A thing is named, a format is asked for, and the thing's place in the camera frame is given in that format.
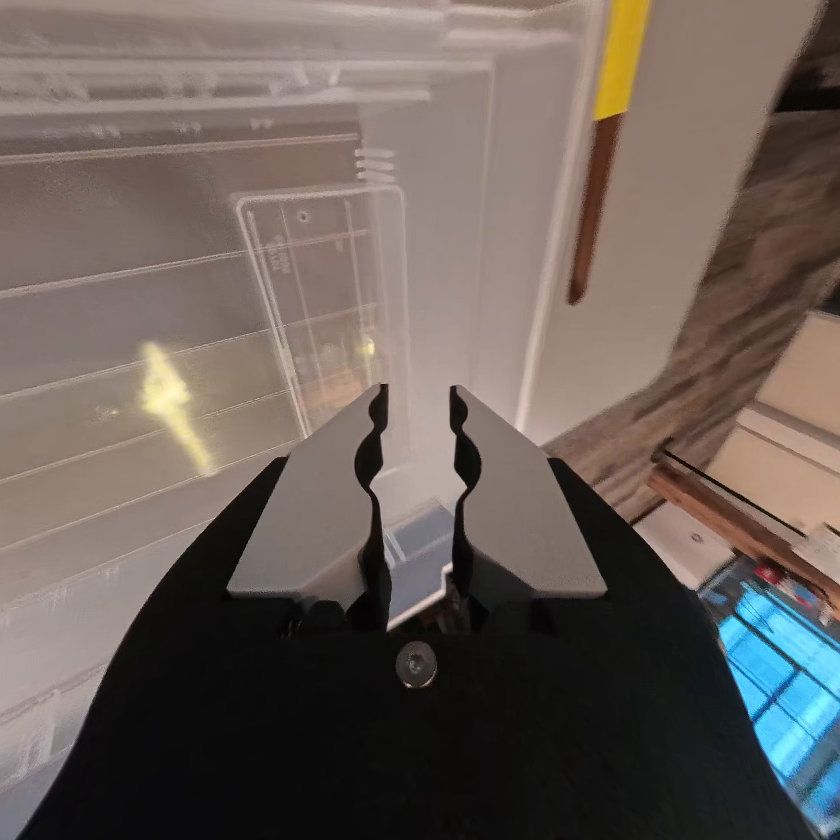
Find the clear plastic drawer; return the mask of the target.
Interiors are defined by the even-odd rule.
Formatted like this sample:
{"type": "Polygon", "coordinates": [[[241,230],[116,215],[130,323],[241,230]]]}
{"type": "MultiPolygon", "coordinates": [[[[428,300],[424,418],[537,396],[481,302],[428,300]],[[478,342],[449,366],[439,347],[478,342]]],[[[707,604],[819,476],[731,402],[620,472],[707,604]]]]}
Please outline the clear plastic drawer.
{"type": "Polygon", "coordinates": [[[455,517],[438,500],[383,528],[391,575],[389,631],[444,600],[453,567],[455,517]]]}
{"type": "Polygon", "coordinates": [[[393,183],[232,196],[280,368],[307,436],[373,385],[406,410],[406,214],[393,183]]]}

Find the clear plastic storage bin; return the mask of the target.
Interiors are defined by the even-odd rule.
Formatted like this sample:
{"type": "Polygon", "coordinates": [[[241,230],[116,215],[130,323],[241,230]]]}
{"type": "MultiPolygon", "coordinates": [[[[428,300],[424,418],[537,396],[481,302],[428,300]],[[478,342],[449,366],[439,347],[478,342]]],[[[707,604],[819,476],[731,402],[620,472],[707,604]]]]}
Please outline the clear plastic storage bin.
{"type": "Polygon", "coordinates": [[[539,437],[606,9],[2,2],[2,786],[64,758],[158,580],[311,435],[234,194],[404,193],[386,517],[455,493],[450,385],[539,437]]]}

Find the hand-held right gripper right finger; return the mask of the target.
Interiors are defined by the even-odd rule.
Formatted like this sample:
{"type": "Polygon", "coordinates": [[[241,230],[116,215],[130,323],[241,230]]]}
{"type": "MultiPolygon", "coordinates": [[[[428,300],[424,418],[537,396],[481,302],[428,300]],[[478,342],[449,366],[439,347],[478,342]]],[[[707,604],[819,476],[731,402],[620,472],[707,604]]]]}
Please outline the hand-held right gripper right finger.
{"type": "Polygon", "coordinates": [[[595,599],[606,583],[543,451],[462,385],[449,389],[452,576],[475,601],[595,599]]]}

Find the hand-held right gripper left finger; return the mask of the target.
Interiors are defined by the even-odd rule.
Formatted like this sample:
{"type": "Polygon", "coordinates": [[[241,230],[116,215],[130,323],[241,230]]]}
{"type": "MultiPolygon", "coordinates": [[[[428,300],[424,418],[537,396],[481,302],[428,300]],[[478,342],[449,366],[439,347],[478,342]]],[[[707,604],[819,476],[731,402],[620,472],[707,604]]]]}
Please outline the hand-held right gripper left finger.
{"type": "Polygon", "coordinates": [[[233,597],[308,611],[336,602],[353,627],[384,631],[392,577],[372,488],[384,464],[389,388],[369,387],[290,452],[232,577],[233,597]]]}

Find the yellow floor tape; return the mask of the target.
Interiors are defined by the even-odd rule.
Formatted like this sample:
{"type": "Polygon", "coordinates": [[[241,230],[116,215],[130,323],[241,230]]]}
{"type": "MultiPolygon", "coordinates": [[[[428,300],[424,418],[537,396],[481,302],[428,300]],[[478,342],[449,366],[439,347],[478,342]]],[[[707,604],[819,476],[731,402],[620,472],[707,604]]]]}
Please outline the yellow floor tape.
{"type": "Polygon", "coordinates": [[[651,5],[650,1],[610,2],[593,112],[597,122],[629,109],[651,5]]]}

